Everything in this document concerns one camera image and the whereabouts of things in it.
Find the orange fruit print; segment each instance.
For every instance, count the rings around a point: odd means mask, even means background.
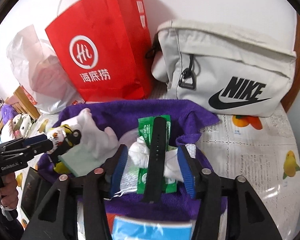
[[[246,127],[251,124],[251,126],[256,130],[261,130],[263,128],[262,123],[257,116],[234,115],[232,116],[232,122],[237,127]]]

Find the wooden chair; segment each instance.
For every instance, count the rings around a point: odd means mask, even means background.
[[[5,100],[5,103],[13,106],[19,114],[29,114],[34,120],[40,117],[37,108],[30,102],[22,87],[18,87],[12,97]]]

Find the green packet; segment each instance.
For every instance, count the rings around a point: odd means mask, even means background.
[[[171,132],[171,118],[170,115],[165,114],[165,115],[160,115],[167,121],[167,145],[166,145],[166,150],[168,150],[168,143],[170,140],[170,132]],[[151,136],[152,136],[152,130],[153,130],[153,122],[154,119],[158,116],[150,116],[150,117],[144,117],[144,118],[139,118],[139,136],[143,136],[145,139],[146,145],[150,148],[151,144]]]
[[[139,169],[137,194],[143,194],[146,188],[146,177],[148,169]],[[161,183],[163,193],[177,192],[177,182],[175,179],[163,178]]]

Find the nike swoosh logo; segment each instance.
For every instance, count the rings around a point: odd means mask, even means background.
[[[271,99],[271,98],[266,98],[266,99],[253,100],[253,101],[248,100],[248,101],[242,101],[242,102],[225,103],[225,102],[220,101],[220,99],[219,99],[219,95],[221,94],[222,90],[223,89],[221,89],[218,93],[214,94],[209,99],[209,105],[212,106],[214,109],[218,109],[218,110],[231,109],[231,108],[251,105],[251,104],[254,104],[254,103],[259,103],[259,102]]]

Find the purple plush toy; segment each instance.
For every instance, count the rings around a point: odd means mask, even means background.
[[[13,119],[18,115],[17,111],[11,105],[4,104],[1,107],[1,115],[3,120],[3,125],[5,125],[10,119]]]

